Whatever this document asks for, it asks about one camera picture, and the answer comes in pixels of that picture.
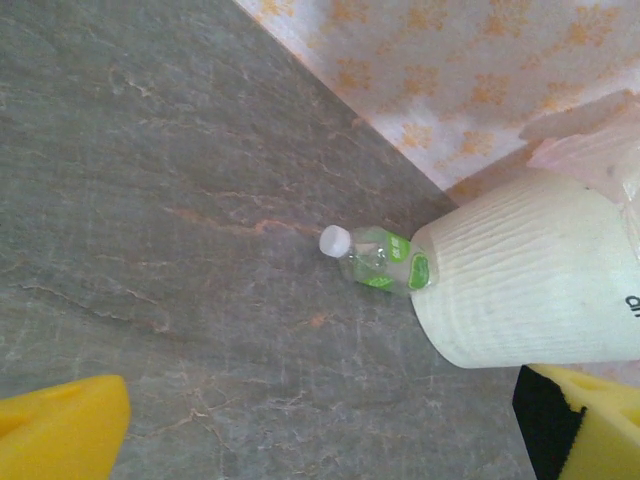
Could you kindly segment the green label clear bottle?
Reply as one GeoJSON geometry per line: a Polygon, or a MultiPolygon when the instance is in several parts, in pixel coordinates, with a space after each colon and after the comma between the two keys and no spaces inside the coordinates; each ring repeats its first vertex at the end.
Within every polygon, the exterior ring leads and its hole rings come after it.
{"type": "Polygon", "coordinates": [[[348,279],[386,292],[410,295],[437,280],[427,249],[378,226],[347,230],[330,225],[319,237],[319,249],[338,262],[348,279]]]}

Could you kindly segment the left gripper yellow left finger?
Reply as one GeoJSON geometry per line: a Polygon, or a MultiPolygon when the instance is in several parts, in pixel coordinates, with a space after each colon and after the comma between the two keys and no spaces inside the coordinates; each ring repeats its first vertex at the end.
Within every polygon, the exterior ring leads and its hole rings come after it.
{"type": "Polygon", "coordinates": [[[118,375],[0,399],[0,480],[108,480],[130,417],[118,375]]]}

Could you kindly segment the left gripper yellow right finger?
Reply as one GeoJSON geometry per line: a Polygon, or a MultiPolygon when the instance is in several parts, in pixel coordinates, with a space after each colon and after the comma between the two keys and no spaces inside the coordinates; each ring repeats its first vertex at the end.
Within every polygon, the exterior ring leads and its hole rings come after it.
{"type": "Polygon", "coordinates": [[[525,365],[512,407],[536,480],[640,480],[640,388],[525,365]]]}

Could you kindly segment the white plastic bin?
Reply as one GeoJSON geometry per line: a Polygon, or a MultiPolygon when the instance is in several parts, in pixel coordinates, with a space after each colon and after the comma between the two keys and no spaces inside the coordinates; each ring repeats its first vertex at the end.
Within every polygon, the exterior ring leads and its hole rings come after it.
{"type": "Polygon", "coordinates": [[[640,360],[640,260],[618,208],[535,170],[414,235],[437,270],[412,297],[461,368],[640,360]]]}

